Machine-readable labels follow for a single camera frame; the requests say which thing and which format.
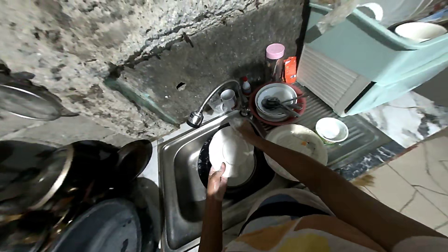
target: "drain board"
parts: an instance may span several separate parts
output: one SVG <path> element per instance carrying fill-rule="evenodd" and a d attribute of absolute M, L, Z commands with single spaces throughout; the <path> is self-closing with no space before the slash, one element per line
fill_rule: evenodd
<path fill-rule="evenodd" d="M 305 93 L 306 99 L 306 111 L 298 117 L 294 122 L 295 124 L 303 125 L 314 132 L 316 131 L 316 123 L 319 119 L 324 117 L 333 117 L 343 121 L 348 129 L 349 136 L 347 139 L 340 143 L 325 144 L 328 151 L 328 164 L 331 169 L 338 169 L 347 164 L 347 157 L 349 160 L 353 160 L 356 157 L 363 156 L 380 146 L 392 141 L 387 135 L 370 124 L 360 115 L 339 117 L 333 112 L 324 101 L 313 94 L 308 88 L 299 88 Z M 266 132 L 269 132 L 275 126 L 261 123 Z"/>

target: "plastic bottle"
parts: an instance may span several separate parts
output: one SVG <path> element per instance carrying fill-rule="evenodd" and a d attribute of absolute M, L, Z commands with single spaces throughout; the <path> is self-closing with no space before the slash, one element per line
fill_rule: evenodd
<path fill-rule="evenodd" d="M 266 48 L 265 78 L 267 82 L 281 81 L 283 70 L 284 46 L 282 44 L 270 44 Z"/>
<path fill-rule="evenodd" d="M 250 83 L 247 81 L 247 77 L 244 76 L 242 80 L 243 80 L 243 94 L 245 96 L 250 96 L 252 90 L 250 89 Z"/>

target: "dish rack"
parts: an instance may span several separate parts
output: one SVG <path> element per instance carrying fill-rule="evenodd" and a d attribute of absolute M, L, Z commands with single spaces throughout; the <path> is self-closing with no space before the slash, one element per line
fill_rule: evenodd
<path fill-rule="evenodd" d="M 315 24 L 331 9 L 310 7 L 297 80 L 339 116 L 396 99 L 448 66 L 448 34 L 417 43 L 355 9 L 322 35 Z"/>

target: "hole in wall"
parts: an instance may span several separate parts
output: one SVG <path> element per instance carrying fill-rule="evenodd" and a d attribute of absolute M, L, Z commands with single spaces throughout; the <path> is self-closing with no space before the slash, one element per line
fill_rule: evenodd
<path fill-rule="evenodd" d="M 185 89 L 185 83 L 181 82 L 176 86 L 176 89 L 182 91 Z"/>

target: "faucet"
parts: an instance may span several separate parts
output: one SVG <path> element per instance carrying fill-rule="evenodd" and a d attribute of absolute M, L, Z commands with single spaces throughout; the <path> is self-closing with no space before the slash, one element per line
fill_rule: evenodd
<path fill-rule="evenodd" d="M 238 93 L 239 103 L 240 104 L 240 113 L 242 116 L 247 116 L 249 114 L 248 111 L 248 101 L 246 97 L 243 95 L 243 92 L 241 91 L 240 83 L 235 79 L 226 80 L 220 85 L 216 86 L 205 98 L 205 100 L 202 102 L 201 106 L 198 110 L 191 112 L 190 116 L 188 117 L 187 124 L 192 128 L 199 128 L 202 124 L 202 120 L 204 119 L 203 112 L 204 108 L 207 105 L 208 101 L 218 92 L 222 91 L 225 86 L 227 86 L 229 83 L 233 83 L 234 91 L 236 89 Z"/>

